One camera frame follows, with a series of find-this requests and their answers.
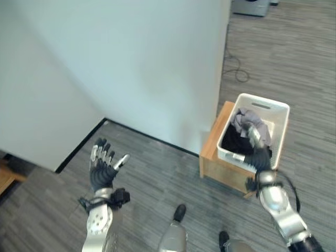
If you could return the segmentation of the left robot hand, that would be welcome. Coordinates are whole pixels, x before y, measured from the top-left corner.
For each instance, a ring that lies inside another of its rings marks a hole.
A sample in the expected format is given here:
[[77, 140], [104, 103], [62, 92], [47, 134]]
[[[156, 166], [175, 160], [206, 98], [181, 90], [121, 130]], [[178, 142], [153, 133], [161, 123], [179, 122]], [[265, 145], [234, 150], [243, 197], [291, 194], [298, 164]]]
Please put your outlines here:
[[113, 180], [119, 170], [127, 163], [130, 154], [113, 162], [114, 150], [106, 139], [99, 138], [93, 145], [89, 159], [90, 184], [94, 192], [113, 187]]

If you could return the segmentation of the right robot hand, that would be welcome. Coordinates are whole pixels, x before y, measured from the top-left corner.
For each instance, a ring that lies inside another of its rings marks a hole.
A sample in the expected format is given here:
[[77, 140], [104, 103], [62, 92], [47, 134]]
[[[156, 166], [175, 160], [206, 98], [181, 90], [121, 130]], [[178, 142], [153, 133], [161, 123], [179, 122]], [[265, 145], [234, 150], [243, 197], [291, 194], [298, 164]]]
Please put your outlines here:
[[259, 131], [251, 123], [244, 124], [244, 129], [247, 132], [249, 142], [254, 151], [253, 154], [245, 156], [244, 162], [250, 166], [253, 166], [257, 172], [270, 170], [271, 161], [269, 149], [268, 146], [264, 144]]

